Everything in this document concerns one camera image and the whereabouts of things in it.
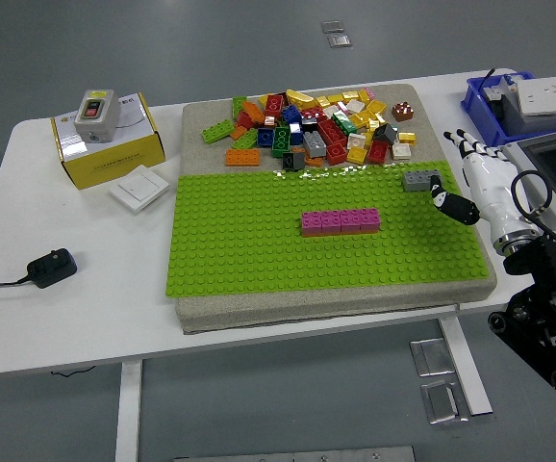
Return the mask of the robot right hand white shell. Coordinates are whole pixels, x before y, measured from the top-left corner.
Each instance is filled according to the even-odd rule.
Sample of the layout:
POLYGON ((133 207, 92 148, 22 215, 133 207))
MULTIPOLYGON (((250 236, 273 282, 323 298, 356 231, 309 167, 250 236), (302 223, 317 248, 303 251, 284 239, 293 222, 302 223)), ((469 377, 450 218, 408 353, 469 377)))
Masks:
POLYGON ((510 245, 530 240, 536 228, 518 211, 510 187, 517 168, 497 149, 492 149, 462 129, 446 132, 445 138, 459 150, 470 198, 447 192, 439 176, 430 178, 430 193, 436 208, 462 224, 479 219, 491 228, 491 241, 501 254, 510 245))

